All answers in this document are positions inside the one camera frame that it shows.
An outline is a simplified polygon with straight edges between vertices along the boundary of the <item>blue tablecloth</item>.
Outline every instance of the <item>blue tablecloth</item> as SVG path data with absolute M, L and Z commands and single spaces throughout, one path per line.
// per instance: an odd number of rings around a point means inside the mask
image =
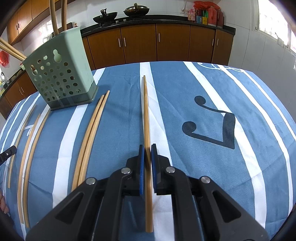
M 192 62 L 126 64 L 93 71 L 96 99 L 53 111 L 40 135 L 30 171 L 28 212 L 34 226 L 71 192 L 80 146 L 94 108 L 110 95 L 93 143 L 87 177 L 102 179 L 138 154 L 143 137 L 143 76 L 149 95 L 151 144 L 187 175 L 211 177 L 272 237 L 296 200 L 296 125 L 253 73 Z M 19 102 L 0 134 L 1 151 L 15 143 L 36 104 L 17 148 L 11 188 L 8 160 L 0 167 L 0 187 L 15 228 L 25 236 L 17 209 L 17 181 L 23 150 L 37 115 L 48 105 L 39 93 Z M 144 200 L 128 197 L 120 240 L 173 240 L 169 196 L 153 195 L 154 233 L 144 232 Z

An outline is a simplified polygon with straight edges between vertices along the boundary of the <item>white stripe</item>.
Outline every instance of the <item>white stripe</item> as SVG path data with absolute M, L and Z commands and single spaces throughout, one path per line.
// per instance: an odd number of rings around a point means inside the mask
M 5 146 L 5 144 L 6 144 L 6 140 L 7 140 L 7 137 L 9 136 L 9 133 L 10 133 L 10 131 L 11 131 L 11 128 L 12 128 L 13 124 L 15 123 L 15 121 L 16 121 L 18 115 L 20 114 L 20 112 L 21 112 L 21 110 L 22 110 L 24 104 L 27 102 L 27 100 L 28 100 L 29 98 L 30 98 L 30 97 L 28 97 L 28 98 L 24 101 L 24 103 L 20 106 L 20 108 L 19 108 L 19 110 L 18 110 L 18 112 L 17 112 L 17 114 L 16 114 L 16 116 L 15 116 L 15 118 L 14 118 L 14 120 L 13 120 L 11 126 L 10 126 L 10 128 L 8 129 L 8 132 L 7 132 L 6 137 L 5 137 L 5 139 L 4 139 L 4 142 L 3 142 L 3 145 L 2 145 L 2 148 L 1 148 L 1 152 L 0 152 L 0 153 L 3 152 L 4 146 Z M 6 161 L 6 163 L 5 163 L 4 175 L 3 175 L 3 183 L 2 183 L 2 190 L 3 190 L 3 196 L 4 196 L 4 197 L 6 196 L 6 186 L 5 186 L 5 185 L 6 185 L 7 168 L 8 168 L 8 165 L 7 165 L 7 161 Z
M 27 116 L 29 115 L 31 109 L 33 108 L 34 104 L 36 103 L 36 101 L 38 100 L 38 98 L 40 97 L 40 94 L 35 98 L 35 100 L 33 101 L 33 103 L 31 104 L 31 106 L 29 107 L 29 109 L 27 110 L 25 116 L 23 117 L 22 119 L 22 122 L 20 123 L 17 131 L 15 132 L 15 135 L 13 137 L 13 140 L 11 142 L 11 145 L 10 146 L 13 146 L 16 142 L 16 139 L 17 139 L 17 136 L 22 128 L 22 125 L 24 124 Z M 4 176 L 3 176 L 3 194 L 6 194 L 6 179 L 7 179 L 7 172 L 8 172 L 8 166 L 9 166 L 9 163 L 10 163 L 10 158 L 6 161 L 5 163 L 5 170 L 4 170 Z
M 224 103 L 222 98 L 219 96 L 217 91 L 209 83 L 206 77 L 193 65 L 192 62 L 184 62 L 187 68 L 195 76 L 201 86 L 205 89 L 214 105 L 218 110 L 231 112 L 231 110 Z M 262 171 L 259 167 L 256 155 L 250 145 L 250 142 L 239 123 L 238 119 L 235 118 L 234 136 L 237 144 L 240 148 L 246 167 L 251 177 L 253 189 L 254 189 L 254 205 L 255 205 L 255 219 L 256 221 L 265 228 L 266 221 L 266 193 L 265 183 L 262 175 Z
M 278 106 L 273 102 L 273 100 L 268 96 L 268 94 L 264 91 L 264 89 L 262 89 L 262 87 L 243 69 L 241 69 L 241 71 L 249 77 L 249 79 L 258 87 L 259 90 L 261 90 L 261 92 L 265 95 L 265 97 L 271 102 L 271 104 L 274 106 L 274 108 L 278 111 L 278 113 L 280 114 L 280 116 L 283 118 L 285 124 L 287 125 L 291 135 L 293 136 L 294 140 L 296 141 L 296 136 L 294 131 L 292 130 L 291 126 L 289 125 L 286 117 L 283 115 L 282 111 L 278 108 Z
M 38 120 L 38 122 L 36 124 L 35 130 L 34 130 L 34 132 L 32 134 L 32 139 L 31 139 L 31 141 L 29 143 L 28 151 L 26 153 L 24 169 L 22 171 L 22 186 L 21 186 L 21 200 L 20 200 L 21 201 L 21 204 L 22 204 L 22 201 L 23 201 L 22 200 L 22 195 L 23 195 L 23 191 L 24 191 L 24 178 L 25 178 L 25 171 L 26 171 L 26 168 L 27 168 L 27 162 L 28 162 L 29 154 L 31 152 L 32 144 L 34 142 L 34 139 L 36 137 L 36 134 L 37 134 L 37 132 L 38 132 L 38 130 L 40 128 L 40 125 L 41 125 L 43 119 L 45 118 L 45 115 L 46 115 L 46 113 L 48 112 L 49 109 L 50 109 L 50 107 L 48 105 L 46 105 L 46 107 L 44 108 L 44 110 L 43 110 L 43 112 L 42 112 L 42 114 L 41 114 L 41 116 L 40 116 L 40 118 L 39 118 L 39 120 Z M 22 233 L 23 233 L 24 240 L 25 240 L 26 239 L 26 235 L 27 235 L 26 226 L 23 223 L 20 223 L 20 225 L 21 225 Z
M 254 106 L 257 107 L 257 109 L 260 111 L 260 113 L 263 115 L 265 121 L 267 122 L 269 128 L 271 129 L 272 133 L 274 134 L 274 137 L 276 138 L 279 147 L 281 151 L 284 154 L 284 157 L 286 159 L 286 166 L 287 166 L 287 174 L 288 174 L 288 189 L 289 189 L 289 213 L 292 211 L 293 208 L 293 184 L 292 184 L 292 175 L 291 175 L 291 167 L 290 167 L 290 157 L 287 148 L 285 147 L 285 144 L 279 135 L 275 125 L 273 124 L 271 118 L 266 113 L 266 111 L 259 105 L 259 103 L 255 100 L 255 98 L 250 94 L 250 92 L 243 86 L 243 84 L 232 74 L 230 73 L 223 65 L 218 65 L 220 69 L 226 73 L 233 81 L 237 84 L 237 86 L 245 93 L 245 95 L 249 98 L 249 100 L 253 103 Z
M 165 127 L 160 112 L 157 94 L 153 82 L 150 63 L 140 63 L 140 86 L 142 118 L 144 125 L 144 86 L 143 76 L 146 76 L 148 103 L 149 103 L 149 126 L 150 126 L 150 144 L 156 144 L 159 155 L 166 156 L 172 165 L 172 158 L 168 146 L 168 140 L 165 133 Z M 174 223 L 172 199 L 170 195 L 156 196 L 152 190 L 153 201 L 153 227 L 155 241 L 173 241 Z
M 98 84 L 105 68 L 98 69 L 94 74 L 94 81 Z M 52 191 L 52 207 L 58 205 L 68 194 L 69 171 L 72 159 L 72 152 L 77 132 L 87 109 L 88 104 L 77 106 L 67 129 L 64 133 L 57 160 L 57 167 L 54 176 L 54 188 Z
M 7 121 L 5 122 L 5 124 L 4 124 L 4 126 L 3 126 L 2 130 L 1 130 L 1 133 L 0 133 L 0 140 L 1 140 L 2 136 L 3 136 L 3 132 L 4 132 L 4 129 L 5 129 L 5 127 L 6 127 L 7 123 L 8 123 L 8 121 L 9 121 L 10 118 L 12 117 L 13 113 L 15 112 L 15 110 L 17 109 L 17 107 L 18 107 L 19 104 L 20 104 L 20 102 L 17 103 L 17 105 L 16 105 L 15 108 L 13 109 L 12 113 L 9 115 Z

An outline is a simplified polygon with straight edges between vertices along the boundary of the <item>human hand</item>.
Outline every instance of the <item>human hand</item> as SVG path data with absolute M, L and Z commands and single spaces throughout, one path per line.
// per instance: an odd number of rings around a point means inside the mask
M 2 195 L 1 189 L 0 189 L 0 208 L 5 214 L 9 212 L 8 206 L 6 205 L 5 197 Z

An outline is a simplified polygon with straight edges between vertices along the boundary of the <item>keyhole-shaped hole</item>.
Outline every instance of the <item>keyhole-shaped hole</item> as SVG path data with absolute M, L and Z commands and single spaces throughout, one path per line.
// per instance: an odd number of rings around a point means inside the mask
M 37 75 L 38 74 L 38 71 L 34 68 L 33 65 L 31 65 L 31 70 L 32 70 L 33 75 Z
M 57 63 L 60 63 L 62 61 L 62 56 L 58 53 L 56 49 L 54 49 L 53 53 L 54 53 L 54 60 Z

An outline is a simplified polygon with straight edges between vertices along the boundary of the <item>silver bolt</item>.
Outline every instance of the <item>silver bolt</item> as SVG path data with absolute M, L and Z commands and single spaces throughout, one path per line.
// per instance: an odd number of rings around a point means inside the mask
M 165 170 L 168 173 L 174 173 L 176 171 L 176 169 L 174 167 L 167 167 Z
M 93 185 L 95 184 L 96 180 L 93 177 L 90 177 L 86 180 L 86 184 Z
M 204 177 L 201 178 L 201 181 L 203 183 L 210 183 L 211 179 L 209 177 L 207 177 L 207 176 L 204 176 Z
M 122 174 L 129 174 L 130 172 L 131 172 L 131 170 L 128 167 L 124 167 L 121 169 Z

